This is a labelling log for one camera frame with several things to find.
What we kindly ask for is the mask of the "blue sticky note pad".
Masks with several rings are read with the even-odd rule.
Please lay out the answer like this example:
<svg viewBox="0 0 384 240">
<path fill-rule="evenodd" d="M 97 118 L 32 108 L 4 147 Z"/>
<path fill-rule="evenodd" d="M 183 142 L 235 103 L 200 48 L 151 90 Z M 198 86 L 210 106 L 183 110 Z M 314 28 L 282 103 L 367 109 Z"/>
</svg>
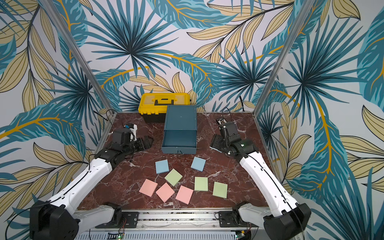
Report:
<svg viewBox="0 0 384 240">
<path fill-rule="evenodd" d="M 193 162 L 191 164 L 191 168 L 202 172 L 204 170 L 205 164 L 206 164 L 205 159 L 194 157 Z"/>
<path fill-rule="evenodd" d="M 162 174 L 169 172 L 168 160 L 162 160 L 155 162 L 156 174 Z"/>
</svg>

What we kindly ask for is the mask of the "teal top drawer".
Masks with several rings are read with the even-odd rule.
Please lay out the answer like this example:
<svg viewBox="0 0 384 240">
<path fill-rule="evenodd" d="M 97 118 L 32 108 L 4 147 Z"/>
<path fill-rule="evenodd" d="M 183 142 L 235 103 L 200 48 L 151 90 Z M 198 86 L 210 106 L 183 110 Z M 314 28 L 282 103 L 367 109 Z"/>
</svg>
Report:
<svg viewBox="0 0 384 240">
<path fill-rule="evenodd" d="M 164 154 L 194 155 L 197 152 L 197 131 L 167 130 L 164 131 L 162 143 Z"/>
</svg>

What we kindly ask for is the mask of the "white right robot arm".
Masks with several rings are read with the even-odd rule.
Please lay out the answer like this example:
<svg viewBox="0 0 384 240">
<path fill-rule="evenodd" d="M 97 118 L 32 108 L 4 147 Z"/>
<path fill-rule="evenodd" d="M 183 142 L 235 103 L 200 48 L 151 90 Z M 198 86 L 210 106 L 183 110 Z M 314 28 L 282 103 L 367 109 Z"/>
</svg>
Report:
<svg viewBox="0 0 384 240">
<path fill-rule="evenodd" d="M 283 187 L 250 139 L 242 139 L 234 122 L 217 119 L 220 134 L 210 147 L 235 159 L 251 176 L 263 194 L 268 208 L 250 203 L 233 208 L 238 222 L 263 228 L 271 240 L 303 240 L 311 216 L 307 204 L 299 204 Z"/>
</svg>

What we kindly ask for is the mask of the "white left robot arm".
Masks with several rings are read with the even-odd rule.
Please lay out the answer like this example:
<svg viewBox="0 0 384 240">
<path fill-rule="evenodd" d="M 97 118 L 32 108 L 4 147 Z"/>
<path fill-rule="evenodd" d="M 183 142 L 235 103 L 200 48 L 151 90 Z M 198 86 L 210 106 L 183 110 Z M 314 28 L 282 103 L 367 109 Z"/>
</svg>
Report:
<svg viewBox="0 0 384 240">
<path fill-rule="evenodd" d="M 122 208 L 107 203 L 81 214 L 76 212 L 90 191 L 109 175 L 126 156 L 148 150 L 154 139 L 138 138 L 136 128 L 120 128 L 113 132 L 112 142 L 95 154 L 88 167 L 48 201 L 37 201 L 30 209 L 30 239 L 73 240 L 78 234 L 98 226 L 120 227 Z"/>
</svg>

